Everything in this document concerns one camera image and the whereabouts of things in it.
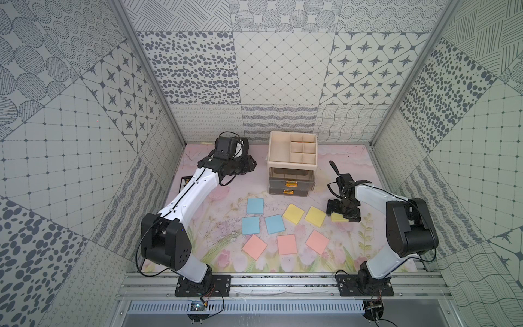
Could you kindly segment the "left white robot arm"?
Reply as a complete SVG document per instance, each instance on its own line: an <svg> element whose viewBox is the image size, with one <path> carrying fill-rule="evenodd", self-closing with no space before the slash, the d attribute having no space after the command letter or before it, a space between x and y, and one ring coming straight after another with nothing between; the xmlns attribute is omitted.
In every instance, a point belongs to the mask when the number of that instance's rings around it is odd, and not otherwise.
<svg viewBox="0 0 523 327"><path fill-rule="evenodd" d="M136 253L193 283L205 283L211 268L193 255L187 234L189 224L208 195L224 185L225 177L253 172L256 166L249 154L230 159L209 155L200 160L193 177L177 197L158 213L148 213L142 219Z"/></svg>

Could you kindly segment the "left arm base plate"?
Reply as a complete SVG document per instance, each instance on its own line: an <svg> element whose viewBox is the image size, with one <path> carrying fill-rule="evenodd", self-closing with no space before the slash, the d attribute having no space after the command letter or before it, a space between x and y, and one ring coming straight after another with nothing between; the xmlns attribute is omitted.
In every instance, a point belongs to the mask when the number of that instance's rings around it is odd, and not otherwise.
<svg viewBox="0 0 523 327"><path fill-rule="evenodd" d="M175 297L229 297L231 284L231 275L206 275L201 283L180 277Z"/></svg>

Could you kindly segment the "yellow sticky note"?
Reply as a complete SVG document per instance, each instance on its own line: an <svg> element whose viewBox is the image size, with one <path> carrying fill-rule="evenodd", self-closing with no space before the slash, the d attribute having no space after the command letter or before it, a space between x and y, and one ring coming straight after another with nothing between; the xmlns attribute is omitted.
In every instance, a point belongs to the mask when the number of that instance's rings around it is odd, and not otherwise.
<svg viewBox="0 0 523 327"><path fill-rule="evenodd" d="M349 221L347 218L345 218L343 215L339 213L332 213L330 217L331 221L334 223L345 223Z"/></svg>
<svg viewBox="0 0 523 327"><path fill-rule="evenodd" d="M313 224L314 226L317 226L320 228L320 227L322 227L325 218L326 218L325 212L323 212L322 210L320 210L316 207L311 207L309 209L308 213L306 214L305 220L307 222Z"/></svg>
<svg viewBox="0 0 523 327"><path fill-rule="evenodd" d="M285 210L284 214L282 215L283 218L287 219L289 222L293 223L294 225L298 225L302 216L304 215L304 211L297 207L294 204L290 204L287 209Z"/></svg>

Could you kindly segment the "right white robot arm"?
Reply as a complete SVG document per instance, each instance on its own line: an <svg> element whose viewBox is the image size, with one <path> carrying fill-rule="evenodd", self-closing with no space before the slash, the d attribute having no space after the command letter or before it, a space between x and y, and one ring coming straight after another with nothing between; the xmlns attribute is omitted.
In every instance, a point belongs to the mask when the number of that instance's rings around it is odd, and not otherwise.
<svg viewBox="0 0 523 327"><path fill-rule="evenodd" d="M362 203L385 215L387 245L360 266L356 285L362 293L370 294L387 284L390 275L407 260L437 250L439 238L425 200L394 195L370 181L355 181L351 174L338 173L335 184L338 192L328 184L335 199L328 201L327 215L336 213L345 221L359 223Z"/></svg>

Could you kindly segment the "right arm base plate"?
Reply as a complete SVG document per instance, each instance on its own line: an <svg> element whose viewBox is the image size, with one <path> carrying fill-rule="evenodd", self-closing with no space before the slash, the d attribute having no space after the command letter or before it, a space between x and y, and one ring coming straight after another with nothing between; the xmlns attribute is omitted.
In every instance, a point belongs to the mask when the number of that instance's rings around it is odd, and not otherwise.
<svg viewBox="0 0 523 327"><path fill-rule="evenodd" d="M336 284L341 297L391 297L394 290L390 278L374 279L355 274L336 274Z"/></svg>

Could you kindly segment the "grey transparent drawer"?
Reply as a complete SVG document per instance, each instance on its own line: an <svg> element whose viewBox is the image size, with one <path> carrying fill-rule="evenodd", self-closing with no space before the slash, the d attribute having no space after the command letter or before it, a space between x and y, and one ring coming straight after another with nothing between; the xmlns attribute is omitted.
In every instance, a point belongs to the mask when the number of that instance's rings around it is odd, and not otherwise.
<svg viewBox="0 0 523 327"><path fill-rule="evenodd" d="M270 168L268 187L271 190L311 191L315 187L313 170Z"/></svg>

